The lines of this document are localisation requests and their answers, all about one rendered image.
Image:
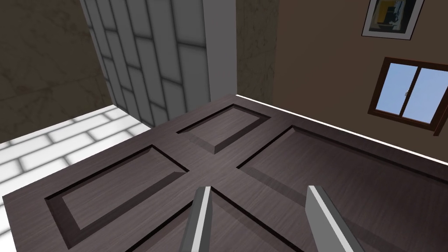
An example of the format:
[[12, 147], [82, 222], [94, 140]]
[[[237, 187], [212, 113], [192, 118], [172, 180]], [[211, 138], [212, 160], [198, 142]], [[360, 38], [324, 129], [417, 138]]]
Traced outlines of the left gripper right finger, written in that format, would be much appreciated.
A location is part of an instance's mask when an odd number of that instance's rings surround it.
[[321, 186], [307, 187], [305, 212], [318, 252], [365, 252]]

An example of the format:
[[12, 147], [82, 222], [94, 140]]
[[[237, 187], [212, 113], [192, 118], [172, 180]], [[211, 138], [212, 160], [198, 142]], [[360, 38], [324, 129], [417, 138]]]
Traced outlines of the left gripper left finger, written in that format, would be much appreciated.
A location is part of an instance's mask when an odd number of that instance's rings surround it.
[[194, 195], [179, 252], [209, 252], [213, 217], [211, 187], [199, 187]]

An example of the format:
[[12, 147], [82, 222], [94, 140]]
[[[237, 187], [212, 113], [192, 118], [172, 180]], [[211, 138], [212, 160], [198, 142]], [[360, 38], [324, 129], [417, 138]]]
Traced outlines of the dark brown panelled door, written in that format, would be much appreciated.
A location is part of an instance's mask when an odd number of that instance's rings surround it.
[[210, 252], [318, 252], [322, 186], [365, 252], [448, 252], [448, 166], [236, 96], [3, 197], [17, 252], [178, 252], [210, 187]]

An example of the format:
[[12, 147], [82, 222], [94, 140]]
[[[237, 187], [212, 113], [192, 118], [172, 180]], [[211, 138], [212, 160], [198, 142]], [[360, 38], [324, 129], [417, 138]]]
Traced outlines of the brown framed window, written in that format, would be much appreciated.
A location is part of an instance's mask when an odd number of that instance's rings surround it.
[[385, 57], [368, 113], [439, 136], [448, 121], [448, 64]]

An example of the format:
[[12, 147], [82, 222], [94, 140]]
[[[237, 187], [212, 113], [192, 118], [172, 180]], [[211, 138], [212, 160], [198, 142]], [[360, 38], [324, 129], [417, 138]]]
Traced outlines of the white framed wall picture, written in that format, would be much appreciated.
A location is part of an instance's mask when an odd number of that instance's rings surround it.
[[370, 0], [362, 36], [410, 40], [425, 0]]

